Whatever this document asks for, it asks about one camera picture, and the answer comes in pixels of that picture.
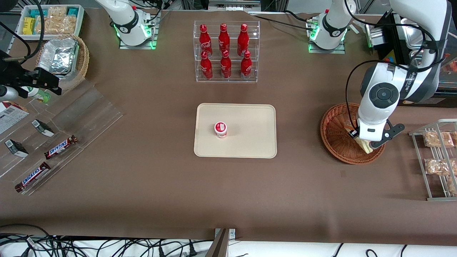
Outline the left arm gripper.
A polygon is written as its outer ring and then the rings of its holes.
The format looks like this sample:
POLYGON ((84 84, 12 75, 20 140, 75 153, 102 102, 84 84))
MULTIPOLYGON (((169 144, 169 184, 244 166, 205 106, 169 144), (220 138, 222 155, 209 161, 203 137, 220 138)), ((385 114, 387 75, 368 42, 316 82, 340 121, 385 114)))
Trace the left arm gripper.
POLYGON ((348 128, 348 134, 351 138, 360 138, 365 141, 378 142, 384 135, 384 127, 387 121, 383 121, 379 124, 368 124, 363 120, 358 121, 358 127, 348 128))

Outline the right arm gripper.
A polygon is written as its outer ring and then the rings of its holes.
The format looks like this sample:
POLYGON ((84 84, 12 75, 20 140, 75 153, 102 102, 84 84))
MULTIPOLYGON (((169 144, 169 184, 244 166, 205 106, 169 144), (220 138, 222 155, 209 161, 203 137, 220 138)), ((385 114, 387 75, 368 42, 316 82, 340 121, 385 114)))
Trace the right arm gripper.
POLYGON ((29 70, 23 68, 18 61, 5 61, 10 57, 3 50, 0 51, 0 83, 3 86, 19 89, 24 86, 47 89, 56 95, 62 95, 62 88, 59 87, 59 78, 43 68, 34 69, 33 77, 29 70))

